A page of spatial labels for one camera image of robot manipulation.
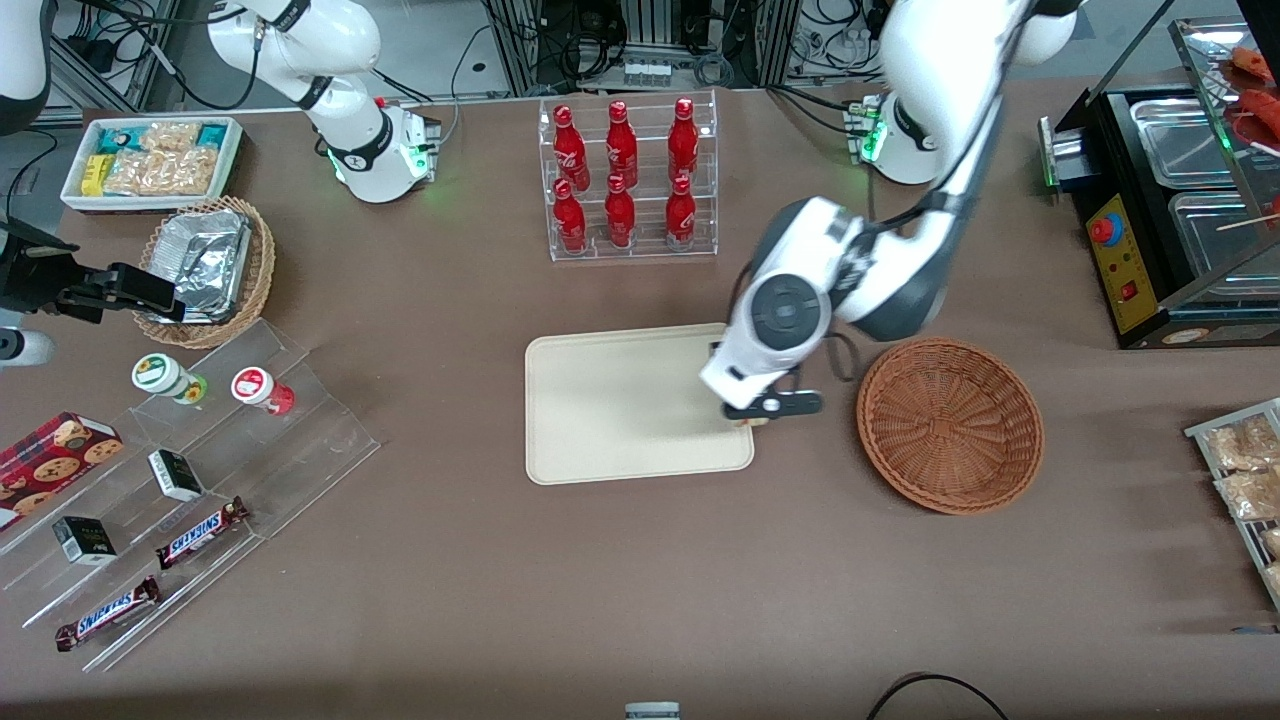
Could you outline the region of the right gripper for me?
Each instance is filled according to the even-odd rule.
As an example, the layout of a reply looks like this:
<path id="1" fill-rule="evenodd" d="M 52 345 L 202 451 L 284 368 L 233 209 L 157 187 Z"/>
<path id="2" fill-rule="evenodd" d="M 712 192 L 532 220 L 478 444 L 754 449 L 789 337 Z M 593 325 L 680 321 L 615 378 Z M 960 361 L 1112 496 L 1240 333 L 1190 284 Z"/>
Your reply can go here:
<path id="1" fill-rule="evenodd" d="M 46 313 L 100 323 L 102 291 L 91 282 L 97 269 L 74 259 L 64 243 L 24 222 L 3 223 L 1 306 L 19 314 Z M 186 305 L 170 281 L 125 263 L 108 268 L 108 293 L 128 301 L 134 318 L 160 324 L 186 323 Z"/>

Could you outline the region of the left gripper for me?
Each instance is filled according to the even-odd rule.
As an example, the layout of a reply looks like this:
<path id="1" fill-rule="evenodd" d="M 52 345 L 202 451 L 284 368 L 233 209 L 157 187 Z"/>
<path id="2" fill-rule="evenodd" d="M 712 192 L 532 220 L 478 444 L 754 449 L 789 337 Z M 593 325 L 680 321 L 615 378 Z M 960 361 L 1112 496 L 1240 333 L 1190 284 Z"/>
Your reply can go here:
<path id="1" fill-rule="evenodd" d="M 699 373 L 701 383 L 732 410 L 745 410 L 801 361 L 741 338 L 721 338 Z"/>

